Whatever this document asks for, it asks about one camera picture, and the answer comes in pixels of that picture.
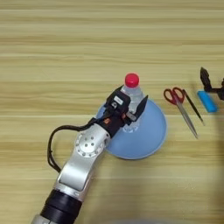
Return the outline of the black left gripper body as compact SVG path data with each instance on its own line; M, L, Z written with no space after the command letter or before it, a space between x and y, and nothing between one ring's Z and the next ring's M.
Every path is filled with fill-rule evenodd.
M103 113L97 123L108 132L110 137L126 124L131 125L137 120L137 117L129 112L128 106L114 107L112 104L104 104L102 108Z

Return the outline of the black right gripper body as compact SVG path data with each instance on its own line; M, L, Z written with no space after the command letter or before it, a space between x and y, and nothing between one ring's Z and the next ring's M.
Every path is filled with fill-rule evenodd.
M217 94L219 96L219 98L224 101L224 79L223 79L223 81L221 83L221 87L220 88L213 88L211 85L208 85L206 87L206 91L208 93Z

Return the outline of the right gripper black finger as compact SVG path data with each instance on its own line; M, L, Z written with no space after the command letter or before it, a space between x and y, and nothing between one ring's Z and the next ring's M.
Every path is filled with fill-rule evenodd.
M202 67L200 69L200 79L201 79L205 88L210 88L211 87L211 81L209 79L208 71L204 67Z

